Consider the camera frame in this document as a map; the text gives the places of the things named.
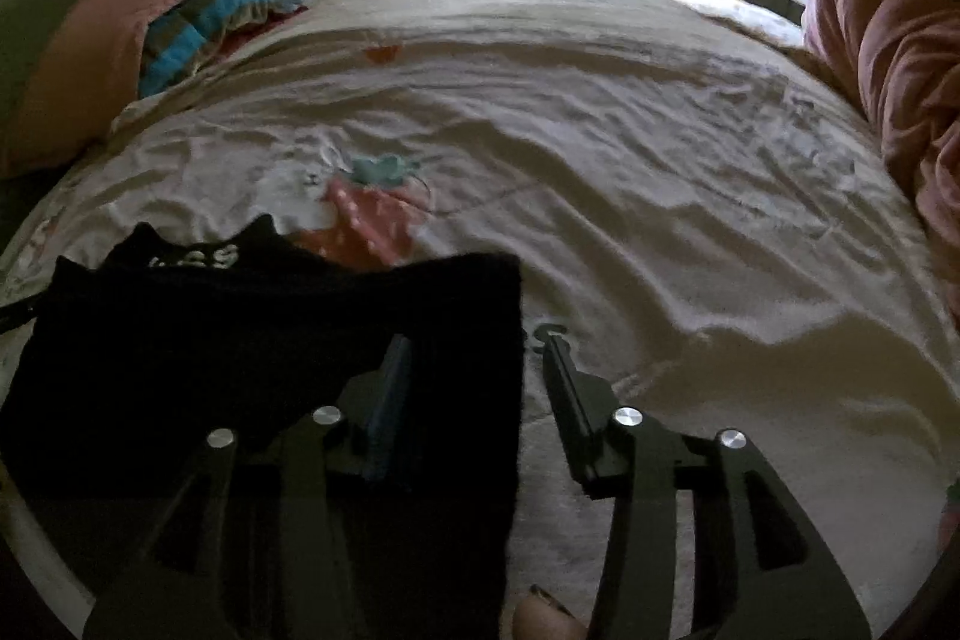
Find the right hand thumb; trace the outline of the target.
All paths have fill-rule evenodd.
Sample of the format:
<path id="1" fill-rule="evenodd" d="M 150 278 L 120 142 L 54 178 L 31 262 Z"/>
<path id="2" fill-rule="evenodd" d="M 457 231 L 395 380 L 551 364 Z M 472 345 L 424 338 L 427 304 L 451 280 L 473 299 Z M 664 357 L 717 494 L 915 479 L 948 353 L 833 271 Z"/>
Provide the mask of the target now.
<path id="1" fill-rule="evenodd" d="M 586 637 L 587 627 L 583 622 L 539 585 L 530 585 L 512 615 L 512 640 L 584 640 Z"/>

